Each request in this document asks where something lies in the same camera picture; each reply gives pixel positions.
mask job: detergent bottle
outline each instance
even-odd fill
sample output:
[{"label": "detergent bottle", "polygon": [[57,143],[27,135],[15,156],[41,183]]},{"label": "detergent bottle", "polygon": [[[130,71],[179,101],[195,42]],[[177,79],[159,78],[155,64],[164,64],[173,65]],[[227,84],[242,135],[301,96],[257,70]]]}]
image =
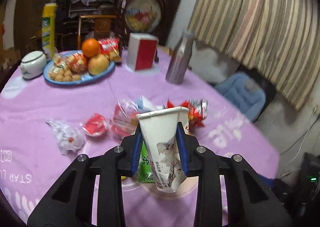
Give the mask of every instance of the detergent bottle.
[{"label": "detergent bottle", "polygon": [[42,49],[47,57],[47,62],[53,59],[54,48],[54,27],[56,18],[56,3],[45,4],[42,11]]}]

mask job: purple tablecloth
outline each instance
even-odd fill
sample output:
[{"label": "purple tablecloth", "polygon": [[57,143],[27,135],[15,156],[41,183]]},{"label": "purple tablecloth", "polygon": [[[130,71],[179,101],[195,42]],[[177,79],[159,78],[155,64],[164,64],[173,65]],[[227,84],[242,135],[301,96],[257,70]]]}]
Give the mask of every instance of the purple tablecloth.
[{"label": "purple tablecloth", "polygon": [[[7,200],[26,222],[32,210],[77,154],[61,155],[50,118],[66,120],[74,127],[85,122],[93,113],[110,118],[117,99],[136,99],[141,95],[154,104],[168,100],[175,105],[190,98],[207,99],[208,117],[205,127],[194,135],[200,145],[218,155],[241,154],[260,174],[274,177],[278,152],[268,140],[226,99],[191,71],[181,85],[166,82],[165,73],[170,57],[159,51],[160,72],[145,76],[129,72],[125,66],[116,67],[113,74],[90,85],[56,87],[42,76],[27,81],[15,98],[0,96],[0,187]],[[12,78],[20,77],[20,69]],[[110,134],[100,139],[86,138],[78,154],[89,157],[104,154],[119,145]],[[222,204],[226,209],[226,192],[222,182]],[[174,194],[163,194],[154,184],[139,184],[130,178],[123,182],[126,225],[193,226],[196,208],[197,178],[188,178]],[[98,184],[95,186],[93,215],[96,214]]]}]

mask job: tissue box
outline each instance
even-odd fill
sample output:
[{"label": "tissue box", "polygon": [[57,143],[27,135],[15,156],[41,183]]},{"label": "tissue box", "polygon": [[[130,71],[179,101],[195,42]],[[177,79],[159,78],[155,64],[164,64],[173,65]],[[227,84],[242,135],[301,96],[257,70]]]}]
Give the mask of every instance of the tissue box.
[{"label": "tissue box", "polygon": [[130,33],[127,66],[133,71],[152,68],[158,38],[146,33]]}]

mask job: chair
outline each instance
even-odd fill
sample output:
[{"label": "chair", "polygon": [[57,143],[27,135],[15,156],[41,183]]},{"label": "chair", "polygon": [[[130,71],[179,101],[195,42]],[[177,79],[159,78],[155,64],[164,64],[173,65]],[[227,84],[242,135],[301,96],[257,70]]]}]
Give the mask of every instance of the chair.
[{"label": "chair", "polygon": [[252,122],[260,115],[266,101],[265,92],[243,72],[233,74],[215,89]]},{"label": "chair", "polygon": [[267,106],[271,103],[273,98],[276,96],[277,90],[276,87],[267,79],[265,79],[255,68],[247,69],[244,65],[240,64],[236,72],[244,72],[250,78],[252,78],[264,91],[266,94],[266,102],[260,113],[267,108]]},{"label": "chair", "polygon": [[79,16],[79,25],[78,25],[78,49],[81,49],[81,20],[82,19],[94,19],[95,20],[95,38],[97,36],[103,35],[103,37],[108,38],[110,33],[110,27],[112,19],[116,19],[116,15],[82,15]]}]

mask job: thermos bottle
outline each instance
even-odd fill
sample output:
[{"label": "thermos bottle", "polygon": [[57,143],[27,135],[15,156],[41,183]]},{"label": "thermos bottle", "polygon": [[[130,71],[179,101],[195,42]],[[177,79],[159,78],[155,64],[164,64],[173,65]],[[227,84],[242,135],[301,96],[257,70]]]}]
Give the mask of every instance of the thermos bottle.
[{"label": "thermos bottle", "polygon": [[192,44],[195,39],[194,34],[183,32],[181,39],[176,45],[170,65],[165,76],[165,79],[174,84],[181,84],[183,82],[184,74],[186,73],[191,55]]}]

